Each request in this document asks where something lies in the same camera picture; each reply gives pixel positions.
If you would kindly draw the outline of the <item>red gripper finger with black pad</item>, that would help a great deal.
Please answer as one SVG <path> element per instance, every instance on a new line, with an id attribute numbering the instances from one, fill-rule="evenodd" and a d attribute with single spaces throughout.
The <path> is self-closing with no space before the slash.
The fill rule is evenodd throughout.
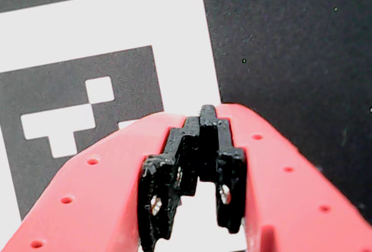
<path id="1" fill-rule="evenodd" d="M 200 121 L 218 138 L 218 218 L 245 225 L 249 251 L 371 250 L 371 225 L 260 115 L 204 105 Z"/>
<path id="2" fill-rule="evenodd" d="M 156 113 L 68 160 L 5 245 L 5 251 L 137 251 L 145 231 L 172 225 L 199 119 Z"/>

